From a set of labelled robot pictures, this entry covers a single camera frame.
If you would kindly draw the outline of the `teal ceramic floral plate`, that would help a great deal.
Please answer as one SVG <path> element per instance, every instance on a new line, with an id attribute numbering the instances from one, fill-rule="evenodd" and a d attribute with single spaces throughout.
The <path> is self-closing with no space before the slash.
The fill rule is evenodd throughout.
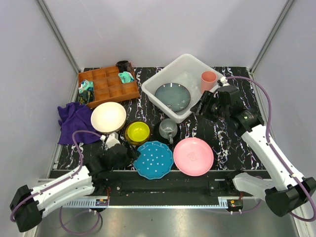
<path id="1" fill-rule="evenodd" d="M 184 110 L 191 101 L 191 94 L 186 87 L 178 83 L 166 83 L 160 86 L 155 97 L 173 112 Z"/>

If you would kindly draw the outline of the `blue dotted scalloped plate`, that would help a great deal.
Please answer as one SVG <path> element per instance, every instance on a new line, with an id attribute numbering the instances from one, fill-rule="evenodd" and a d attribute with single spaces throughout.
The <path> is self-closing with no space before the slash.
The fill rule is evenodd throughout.
<path id="1" fill-rule="evenodd" d="M 161 179 L 171 171 L 173 153 L 166 144 L 159 141 L 146 142 L 139 146 L 139 157 L 134 161 L 138 174 L 148 180 Z"/>

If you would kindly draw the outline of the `translucent white plastic bin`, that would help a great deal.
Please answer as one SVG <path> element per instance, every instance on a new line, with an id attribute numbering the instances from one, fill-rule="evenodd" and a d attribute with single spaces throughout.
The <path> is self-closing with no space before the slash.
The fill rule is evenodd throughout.
<path id="1" fill-rule="evenodd" d="M 182 54 L 161 71 L 142 83 L 142 91 L 148 96 L 153 105 L 163 111 L 169 118 L 176 123 L 183 122 L 192 112 L 191 108 L 200 100 L 201 93 L 201 75 L 203 72 L 212 71 L 217 79 L 223 75 L 191 54 Z M 156 90 L 166 83 L 178 83 L 183 85 L 191 95 L 191 101 L 185 109 L 179 112 L 173 112 L 163 102 L 155 96 Z"/>

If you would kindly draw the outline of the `pink plastic cup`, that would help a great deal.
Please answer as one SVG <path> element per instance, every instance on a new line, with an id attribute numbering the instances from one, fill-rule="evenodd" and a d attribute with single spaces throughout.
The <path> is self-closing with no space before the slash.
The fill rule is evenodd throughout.
<path id="1" fill-rule="evenodd" d="M 201 74 L 201 93 L 210 91 L 217 81 L 217 75 L 212 71 L 206 71 Z"/>

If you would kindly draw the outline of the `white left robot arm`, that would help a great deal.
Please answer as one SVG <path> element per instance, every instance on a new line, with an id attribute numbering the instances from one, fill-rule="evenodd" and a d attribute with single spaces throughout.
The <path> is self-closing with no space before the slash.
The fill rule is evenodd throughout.
<path id="1" fill-rule="evenodd" d="M 116 144 L 90 160 L 81 160 L 74 170 L 43 184 L 17 189 L 11 203 L 11 222 L 23 233 L 37 226 L 55 209 L 83 196 L 109 194 L 108 175 L 130 165 L 140 152 Z"/>

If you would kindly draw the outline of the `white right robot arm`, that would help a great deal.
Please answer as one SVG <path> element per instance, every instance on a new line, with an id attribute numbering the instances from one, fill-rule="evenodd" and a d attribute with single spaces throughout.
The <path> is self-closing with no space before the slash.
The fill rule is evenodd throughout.
<path id="1" fill-rule="evenodd" d="M 271 181 L 264 181 L 244 171 L 235 171 L 224 183 L 228 195 L 246 192 L 264 200 L 275 215 L 283 217 L 314 194 L 315 179 L 306 178 L 291 164 L 270 137 L 258 113 L 244 106 L 235 86 L 205 91 L 191 112 L 211 121 L 224 120 L 250 146 L 271 177 Z"/>

